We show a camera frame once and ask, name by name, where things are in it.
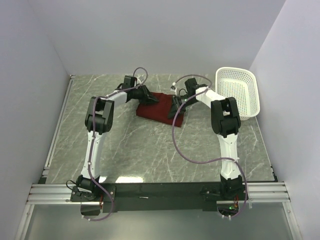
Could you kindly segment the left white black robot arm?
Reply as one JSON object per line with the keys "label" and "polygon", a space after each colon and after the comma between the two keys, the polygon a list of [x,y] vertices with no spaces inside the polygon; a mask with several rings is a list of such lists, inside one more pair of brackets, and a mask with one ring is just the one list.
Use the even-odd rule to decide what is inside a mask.
{"label": "left white black robot arm", "polygon": [[126,75],[123,83],[112,93],[90,99],[84,121],[87,130],[86,155],[80,176],[72,188],[72,201],[93,202],[106,194],[99,187],[104,141],[113,126],[115,108],[130,100],[138,100],[143,105],[159,102],[142,81],[130,75]]}

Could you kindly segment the dark red t shirt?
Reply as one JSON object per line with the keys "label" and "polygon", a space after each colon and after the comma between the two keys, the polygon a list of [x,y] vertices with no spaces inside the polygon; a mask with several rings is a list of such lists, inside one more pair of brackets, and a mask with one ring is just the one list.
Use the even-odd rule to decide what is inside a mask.
{"label": "dark red t shirt", "polygon": [[151,92],[157,99],[157,103],[142,104],[140,103],[136,109],[136,116],[156,121],[159,123],[172,125],[175,112],[172,117],[168,117],[172,107],[172,95],[161,92]]}

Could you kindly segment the white plastic perforated basket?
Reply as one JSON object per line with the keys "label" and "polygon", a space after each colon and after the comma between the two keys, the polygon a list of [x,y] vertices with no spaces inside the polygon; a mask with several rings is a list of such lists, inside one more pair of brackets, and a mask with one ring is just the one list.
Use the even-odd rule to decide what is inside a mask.
{"label": "white plastic perforated basket", "polygon": [[260,113],[260,98],[255,75],[246,69],[221,67],[215,73],[215,91],[234,97],[240,119],[246,121]]}

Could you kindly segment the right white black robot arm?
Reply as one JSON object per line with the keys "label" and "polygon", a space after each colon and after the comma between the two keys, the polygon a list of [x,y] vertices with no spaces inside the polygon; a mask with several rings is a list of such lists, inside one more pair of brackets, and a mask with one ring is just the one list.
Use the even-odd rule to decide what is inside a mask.
{"label": "right white black robot arm", "polygon": [[201,102],[210,109],[211,127],[218,137],[221,160],[220,187],[216,195],[226,200],[233,199],[245,190],[242,173],[238,164],[237,140],[241,119],[234,97],[224,97],[206,84],[198,84],[195,78],[185,81],[186,94],[171,96],[168,118],[175,124],[178,115],[186,107]]}

